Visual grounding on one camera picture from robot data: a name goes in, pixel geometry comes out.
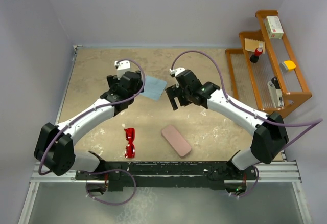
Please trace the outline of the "blue cleaning cloth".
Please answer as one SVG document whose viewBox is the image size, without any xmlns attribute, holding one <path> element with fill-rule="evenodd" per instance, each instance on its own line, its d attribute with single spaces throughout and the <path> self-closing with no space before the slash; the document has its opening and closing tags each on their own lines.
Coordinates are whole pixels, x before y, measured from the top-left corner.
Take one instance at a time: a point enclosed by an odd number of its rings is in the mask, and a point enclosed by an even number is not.
<svg viewBox="0 0 327 224">
<path fill-rule="evenodd" d="M 154 101 L 158 101 L 161 98 L 166 85 L 166 81 L 147 75 L 144 91 L 141 95 Z"/>
</svg>

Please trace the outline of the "pink glasses case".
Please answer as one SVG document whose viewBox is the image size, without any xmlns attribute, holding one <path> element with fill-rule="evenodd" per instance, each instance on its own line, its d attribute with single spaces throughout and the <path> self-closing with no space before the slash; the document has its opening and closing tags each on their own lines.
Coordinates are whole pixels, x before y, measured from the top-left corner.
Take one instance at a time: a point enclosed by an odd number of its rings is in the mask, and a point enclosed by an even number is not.
<svg viewBox="0 0 327 224">
<path fill-rule="evenodd" d="M 173 125 L 168 125 L 163 128 L 161 130 L 161 135 L 181 158 L 187 156 L 191 152 L 191 145 Z"/>
</svg>

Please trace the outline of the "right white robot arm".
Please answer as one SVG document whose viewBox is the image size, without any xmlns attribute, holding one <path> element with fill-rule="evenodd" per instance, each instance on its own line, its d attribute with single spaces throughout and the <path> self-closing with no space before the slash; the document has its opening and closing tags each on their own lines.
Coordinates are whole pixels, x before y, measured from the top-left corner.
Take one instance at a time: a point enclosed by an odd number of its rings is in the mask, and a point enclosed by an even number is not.
<svg viewBox="0 0 327 224">
<path fill-rule="evenodd" d="M 245 169 L 257 164 L 269 164 L 288 143 L 283 127 L 283 118 L 277 113 L 267 114 L 252 109 L 246 104 L 225 95 L 223 90 L 211 83 L 202 84 L 191 70 L 177 68 L 169 70 L 175 85 L 166 88 L 172 108 L 195 104 L 224 115 L 240 125 L 252 136 L 250 148 L 236 153 L 227 166 L 232 178 L 240 178 Z"/>
</svg>

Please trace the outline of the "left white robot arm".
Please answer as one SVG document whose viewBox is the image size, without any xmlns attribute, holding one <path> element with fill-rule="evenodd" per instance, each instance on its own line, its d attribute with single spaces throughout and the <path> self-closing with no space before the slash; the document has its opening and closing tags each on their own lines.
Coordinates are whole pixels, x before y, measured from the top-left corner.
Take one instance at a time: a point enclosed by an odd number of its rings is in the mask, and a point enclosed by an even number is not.
<svg viewBox="0 0 327 224">
<path fill-rule="evenodd" d="M 143 71 L 126 71 L 121 78 L 107 76 L 109 90 L 96 102 L 71 119 L 54 125 L 47 123 L 41 128 L 34 157 L 39 160 L 39 175 L 46 175 L 42 167 L 57 176 L 69 170 L 87 171 L 94 179 L 105 174 L 104 160 L 92 151 L 77 152 L 74 146 L 92 129 L 128 108 L 134 98 L 144 90 Z"/>
</svg>

